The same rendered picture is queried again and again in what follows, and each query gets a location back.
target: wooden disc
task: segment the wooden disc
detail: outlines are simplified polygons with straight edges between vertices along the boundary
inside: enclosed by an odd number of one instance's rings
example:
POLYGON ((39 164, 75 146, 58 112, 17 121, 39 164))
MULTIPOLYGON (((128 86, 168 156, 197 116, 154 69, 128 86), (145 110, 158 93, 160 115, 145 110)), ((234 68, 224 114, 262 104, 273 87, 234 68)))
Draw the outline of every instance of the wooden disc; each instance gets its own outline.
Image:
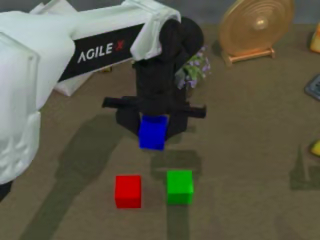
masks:
POLYGON ((243 56, 271 48, 288 31, 294 9, 293 0, 238 0, 220 24, 222 49, 243 56))

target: flower bouquet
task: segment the flower bouquet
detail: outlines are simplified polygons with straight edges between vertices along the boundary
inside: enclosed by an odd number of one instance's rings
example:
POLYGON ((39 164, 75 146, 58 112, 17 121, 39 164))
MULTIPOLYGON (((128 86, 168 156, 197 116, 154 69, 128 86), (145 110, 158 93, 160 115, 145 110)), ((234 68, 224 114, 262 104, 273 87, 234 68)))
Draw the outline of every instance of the flower bouquet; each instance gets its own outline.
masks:
POLYGON ((188 98, 200 81, 203 81, 207 74, 211 74, 211 65, 205 56, 207 47, 204 46, 194 55, 176 74, 176 84, 179 89, 186 87, 188 98))

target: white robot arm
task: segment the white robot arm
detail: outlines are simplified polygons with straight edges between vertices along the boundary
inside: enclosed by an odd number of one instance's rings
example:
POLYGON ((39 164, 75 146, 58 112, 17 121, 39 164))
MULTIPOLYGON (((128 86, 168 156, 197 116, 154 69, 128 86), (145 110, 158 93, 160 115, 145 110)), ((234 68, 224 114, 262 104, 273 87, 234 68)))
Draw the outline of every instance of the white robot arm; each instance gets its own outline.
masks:
POLYGON ((159 32, 180 13, 153 0, 70 15, 0 13, 0 185, 39 147, 41 115, 58 81, 162 52, 159 32))

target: agile x logo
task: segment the agile x logo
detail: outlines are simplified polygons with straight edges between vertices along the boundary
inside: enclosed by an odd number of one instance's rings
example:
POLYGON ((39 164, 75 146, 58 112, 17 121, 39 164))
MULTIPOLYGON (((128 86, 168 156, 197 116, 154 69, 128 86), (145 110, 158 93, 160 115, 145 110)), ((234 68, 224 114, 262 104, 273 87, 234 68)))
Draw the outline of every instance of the agile x logo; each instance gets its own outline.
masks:
POLYGON ((59 82, 130 59, 130 48, 142 27, 134 25, 75 40, 74 54, 59 82))

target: white object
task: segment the white object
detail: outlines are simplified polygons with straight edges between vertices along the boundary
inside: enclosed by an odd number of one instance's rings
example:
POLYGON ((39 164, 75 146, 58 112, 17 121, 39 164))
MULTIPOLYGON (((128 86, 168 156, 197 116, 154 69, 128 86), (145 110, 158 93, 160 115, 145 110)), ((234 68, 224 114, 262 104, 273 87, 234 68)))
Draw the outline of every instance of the white object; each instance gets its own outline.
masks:
POLYGON ((34 159, 39 109, 72 59, 74 40, 144 24, 130 51, 135 61, 149 59, 161 53, 159 32, 168 19, 180 21, 180 13, 153 0, 63 15, 0 13, 0 184, 14 180, 34 159))
MULTIPOLYGON (((44 5, 40 3, 33 10, 31 14, 54 14, 54 15, 68 15, 76 13, 77 10, 71 6, 66 0, 52 0, 44 5)), ((92 75, 93 73, 85 73, 79 76, 59 82, 55 85, 54 90, 57 92, 71 97, 76 90, 78 90, 92 75)))

